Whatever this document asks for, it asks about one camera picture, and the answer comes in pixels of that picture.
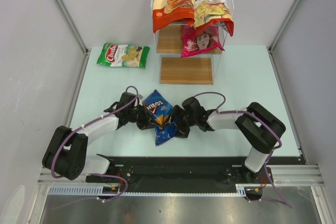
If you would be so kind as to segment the blue Doritos chips bag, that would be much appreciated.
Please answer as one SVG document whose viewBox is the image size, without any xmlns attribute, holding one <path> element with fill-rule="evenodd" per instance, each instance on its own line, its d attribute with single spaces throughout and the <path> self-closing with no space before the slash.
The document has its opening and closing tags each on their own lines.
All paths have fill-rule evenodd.
<svg viewBox="0 0 336 224">
<path fill-rule="evenodd" d="M 172 139 L 177 131 L 175 121 L 171 121 L 173 106 L 154 90 L 142 101 L 147 113 L 155 125 L 155 146 L 160 146 Z"/>
</svg>

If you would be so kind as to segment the green Chuba cassava chips bag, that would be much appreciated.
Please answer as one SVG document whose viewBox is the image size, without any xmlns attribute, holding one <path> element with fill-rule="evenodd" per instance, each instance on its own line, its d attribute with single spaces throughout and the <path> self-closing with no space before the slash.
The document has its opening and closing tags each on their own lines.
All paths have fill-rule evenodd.
<svg viewBox="0 0 336 224">
<path fill-rule="evenodd" d="M 150 52 L 148 46 L 115 45 L 105 43 L 97 64 L 108 67 L 145 68 Z"/>
</svg>

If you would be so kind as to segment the pink Real chips bag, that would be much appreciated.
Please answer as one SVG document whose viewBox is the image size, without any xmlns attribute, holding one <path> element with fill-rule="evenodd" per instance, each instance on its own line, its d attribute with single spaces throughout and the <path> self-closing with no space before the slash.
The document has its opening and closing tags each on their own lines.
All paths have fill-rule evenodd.
<svg viewBox="0 0 336 224">
<path fill-rule="evenodd" d="M 181 25 L 181 41 L 183 43 L 182 58 L 205 54 L 214 49 L 224 51 L 217 26 L 206 28 L 200 34 L 196 35 L 196 30 L 188 25 Z"/>
</svg>

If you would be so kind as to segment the red Chuba cassava chips bag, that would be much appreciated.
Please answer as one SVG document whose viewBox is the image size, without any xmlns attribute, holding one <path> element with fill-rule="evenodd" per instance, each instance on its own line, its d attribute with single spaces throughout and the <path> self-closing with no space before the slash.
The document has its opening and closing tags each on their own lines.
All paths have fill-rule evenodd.
<svg viewBox="0 0 336 224">
<path fill-rule="evenodd" d="M 227 0 L 195 0 L 194 14 L 194 28 L 197 35 L 219 23 L 223 30 L 233 36 L 234 21 Z"/>
</svg>

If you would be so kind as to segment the orange beige cassava chips bag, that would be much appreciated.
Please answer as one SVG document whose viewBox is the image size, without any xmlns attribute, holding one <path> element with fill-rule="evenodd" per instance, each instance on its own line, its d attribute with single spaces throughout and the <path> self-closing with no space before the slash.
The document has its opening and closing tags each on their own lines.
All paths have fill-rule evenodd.
<svg viewBox="0 0 336 224">
<path fill-rule="evenodd" d="M 193 26 L 195 23 L 194 4 L 195 0 L 153 0 L 153 32 L 156 33 L 176 21 L 183 21 Z"/>
</svg>

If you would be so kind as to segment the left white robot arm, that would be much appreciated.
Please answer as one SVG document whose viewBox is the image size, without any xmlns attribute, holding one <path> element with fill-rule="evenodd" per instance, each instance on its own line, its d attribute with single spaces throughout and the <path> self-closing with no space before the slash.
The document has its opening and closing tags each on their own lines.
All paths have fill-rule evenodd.
<svg viewBox="0 0 336 224">
<path fill-rule="evenodd" d="M 74 180 L 80 175 L 98 175 L 103 181 L 115 178 L 114 160 L 102 154 L 88 155 L 87 148 L 94 141 L 114 132 L 128 123 L 135 123 L 141 130 L 155 126 L 142 104 L 142 96 L 123 92 L 96 119 L 71 129 L 57 127 L 42 159 L 42 165 L 54 178 Z"/>
</svg>

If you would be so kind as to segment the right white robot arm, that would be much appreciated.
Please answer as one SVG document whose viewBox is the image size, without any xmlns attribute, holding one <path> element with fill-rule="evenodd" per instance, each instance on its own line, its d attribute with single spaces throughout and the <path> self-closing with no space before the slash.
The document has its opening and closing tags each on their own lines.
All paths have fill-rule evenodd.
<svg viewBox="0 0 336 224">
<path fill-rule="evenodd" d="M 171 124 L 176 126 L 175 135 L 181 138 L 188 137 L 193 126 L 203 132 L 239 130 L 251 145 L 239 179 L 249 183 L 254 183 L 261 177 L 261 169 L 274 150 L 282 146 L 280 138 L 286 131 L 285 125 L 257 102 L 240 110 L 206 110 L 195 97 L 186 99 L 182 106 L 174 106 Z"/>
</svg>

